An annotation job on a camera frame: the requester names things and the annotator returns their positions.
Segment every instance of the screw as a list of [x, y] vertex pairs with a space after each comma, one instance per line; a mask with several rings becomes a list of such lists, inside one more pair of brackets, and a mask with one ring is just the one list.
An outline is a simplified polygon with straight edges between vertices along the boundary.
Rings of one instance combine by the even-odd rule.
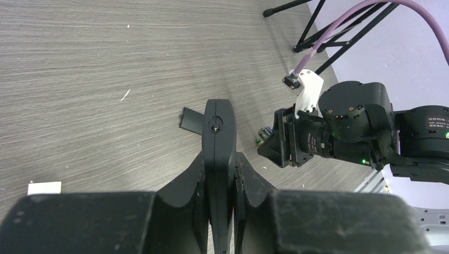
[[218, 125], [214, 124], [214, 125], [212, 126], [212, 131], [218, 132], [219, 130], [220, 130], [220, 127], [219, 127]]

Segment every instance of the camera lens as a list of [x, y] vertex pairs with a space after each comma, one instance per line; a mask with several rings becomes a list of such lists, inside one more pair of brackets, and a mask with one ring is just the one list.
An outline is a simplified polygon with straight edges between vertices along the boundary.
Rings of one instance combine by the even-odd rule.
[[299, 147], [301, 151], [312, 153], [324, 158], [333, 157], [333, 137], [324, 123], [315, 121], [301, 121], [299, 131]]
[[326, 123], [312, 120], [300, 121], [299, 147], [301, 151], [324, 158], [334, 158], [352, 163], [370, 165], [370, 146], [365, 142], [347, 143], [332, 136]]

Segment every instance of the black plastic tab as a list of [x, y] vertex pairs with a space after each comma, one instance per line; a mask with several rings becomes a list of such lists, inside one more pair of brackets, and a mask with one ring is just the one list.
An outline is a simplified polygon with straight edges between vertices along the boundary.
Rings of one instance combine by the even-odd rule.
[[201, 133], [203, 133], [203, 122], [203, 114], [185, 107], [179, 127], [181, 129], [201, 135]]
[[229, 253], [231, 186], [235, 177], [237, 125], [231, 102], [210, 99], [204, 111], [203, 159], [215, 253]]

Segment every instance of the black tripod stand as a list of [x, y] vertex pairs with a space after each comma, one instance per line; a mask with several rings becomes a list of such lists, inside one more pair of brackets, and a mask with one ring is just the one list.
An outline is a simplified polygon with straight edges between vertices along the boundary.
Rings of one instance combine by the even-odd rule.
[[[304, 4], [307, 2], [310, 2], [311, 0], [295, 0], [290, 3], [278, 6], [276, 8], [266, 9], [263, 13], [264, 17], [269, 17], [275, 13], [290, 9], [292, 7], [298, 6], [300, 4]], [[318, 13], [320, 12], [321, 8], [323, 7], [326, 0], [320, 0], [320, 2], [317, 5], [317, 8], [312, 14], [312, 17], [310, 18], [309, 22], [306, 25], [306, 28], [302, 32], [301, 38], [299, 39], [298, 43], [293, 47], [293, 51], [296, 53], [299, 53], [305, 49], [309, 49], [313, 46], [313, 44], [323, 35], [323, 33], [330, 27], [331, 24], [327, 25], [320, 31], [316, 32], [315, 34], [311, 35], [310, 37], [306, 38], [307, 34], [310, 31], [310, 28], [312, 27], [315, 19], [318, 16]], [[391, 3], [389, 4], [381, 13], [379, 13], [371, 22], [369, 22], [364, 28], [362, 28], [352, 39], [348, 41], [337, 41], [339, 38], [341, 38], [343, 35], [345, 35], [347, 32], [349, 32], [352, 28], [356, 27], [357, 25], [361, 24], [364, 20], [366, 20], [369, 16], [374, 14], [376, 11], [381, 9], [383, 6], [385, 6], [387, 3], [377, 3], [372, 4], [367, 7], [364, 7], [360, 9], [359, 11], [355, 12], [351, 16], [349, 16], [340, 26], [344, 25], [345, 23], [349, 22], [350, 20], [356, 18], [357, 16], [360, 16], [354, 20], [352, 23], [350, 23], [347, 27], [345, 27], [343, 30], [341, 30], [339, 33], [332, 35], [330, 38], [328, 38], [328, 41], [323, 43], [320, 48], [317, 50], [317, 53], [323, 52], [327, 47], [342, 47], [340, 50], [338, 50], [333, 56], [331, 56], [323, 65], [321, 65], [316, 71], [316, 74], [322, 73], [327, 67], [329, 67], [332, 63], [334, 63], [340, 56], [342, 56], [348, 49], [350, 49], [357, 41], [359, 41], [365, 34], [367, 34], [371, 29], [373, 29], [382, 19], [384, 19], [388, 14], [390, 14], [396, 7], [399, 6], [399, 4]]]

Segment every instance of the white paper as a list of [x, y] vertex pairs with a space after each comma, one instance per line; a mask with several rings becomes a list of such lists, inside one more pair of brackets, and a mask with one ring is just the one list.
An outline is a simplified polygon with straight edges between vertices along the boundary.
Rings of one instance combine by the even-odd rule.
[[34, 194], [60, 194], [62, 182], [28, 184], [28, 196]]

